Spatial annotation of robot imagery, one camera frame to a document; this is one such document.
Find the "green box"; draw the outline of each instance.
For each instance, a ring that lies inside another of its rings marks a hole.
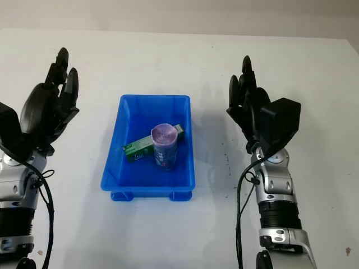
[[[178,139],[183,138],[185,131],[181,125],[174,126],[178,133]],[[136,161],[147,154],[153,153],[153,143],[151,136],[146,136],[135,142],[122,147],[128,161]]]

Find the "white tabletop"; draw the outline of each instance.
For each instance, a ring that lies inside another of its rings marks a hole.
[[[80,78],[80,113],[53,144],[47,168],[56,209],[50,268],[237,267],[235,189],[250,163],[239,127],[226,115],[228,85],[252,59],[272,100],[302,104],[300,130],[287,146],[300,218],[318,268],[354,268],[359,259],[359,55],[345,40],[98,31],[0,31],[0,101],[20,113],[58,50]],[[196,188],[189,202],[113,202],[100,190],[119,97],[191,97]],[[245,184],[245,193],[250,186]],[[242,221],[245,268],[261,249],[252,196]],[[33,222],[38,267],[48,215]],[[351,253],[346,255],[346,248]]]

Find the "blue plastic bin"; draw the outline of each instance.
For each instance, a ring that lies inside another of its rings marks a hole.
[[[174,169],[162,170],[153,154],[134,162],[127,161],[122,146],[149,136],[151,129],[160,123],[180,124],[185,130],[185,137],[178,141]],[[134,197],[188,201],[194,187],[190,98],[185,95],[123,95],[101,188],[110,191],[114,201],[130,201]]]

